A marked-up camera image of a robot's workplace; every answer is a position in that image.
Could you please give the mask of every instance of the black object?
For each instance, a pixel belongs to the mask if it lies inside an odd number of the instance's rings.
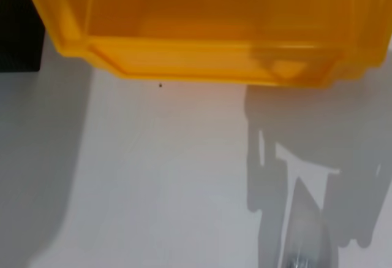
[[[0,0],[0,72],[37,72],[45,27],[31,0]]]

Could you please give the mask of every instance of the white surface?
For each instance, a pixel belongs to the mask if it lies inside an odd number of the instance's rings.
[[[392,168],[391,71],[389,56],[361,82],[282,96],[214,83],[164,82],[159,88],[91,73],[81,61],[55,55],[46,42],[39,76],[0,75],[0,166],[6,170],[0,186],[8,186],[0,198],[1,267],[256,268],[262,212],[247,205],[249,107],[257,115],[252,120],[261,118],[266,132],[274,132],[276,156],[287,163],[284,240],[296,177],[322,210],[327,178],[341,173],[333,159],[351,155],[346,160],[357,159],[356,165],[365,156],[381,170]],[[263,108],[276,113],[268,116],[276,124],[263,123]],[[315,114],[318,120],[309,121]],[[270,140],[259,129],[262,148]],[[335,129],[338,139],[345,132],[354,136],[334,144]],[[320,143],[309,151],[291,130],[319,132],[312,137]],[[366,146],[347,148],[353,144]],[[46,170],[34,174],[40,169]],[[354,193],[366,200],[363,182],[357,181],[364,194]],[[352,240],[339,248],[339,267],[392,267],[388,187],[385,194],[382,210],[374,211],[370,246]],[[257,204],[257,197],[252,200]]]

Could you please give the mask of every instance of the yellow storage bin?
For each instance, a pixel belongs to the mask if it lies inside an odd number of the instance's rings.
[[[33,1],[60,53],[125,78],[326,86],[392,32],[392,0]]]

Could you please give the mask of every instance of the yellow plastic bin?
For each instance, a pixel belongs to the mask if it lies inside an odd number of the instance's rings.
[[[326,86],[392,32],[392,0],[33,1],[60,53],[124,78]]]

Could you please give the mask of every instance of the white table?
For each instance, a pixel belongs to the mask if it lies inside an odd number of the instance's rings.
[[[0,267],[275,268],[296,183],[335,264],[392,267],[391,87],[392,54],[330,90],[160,88],[46,40],[0,75]]]

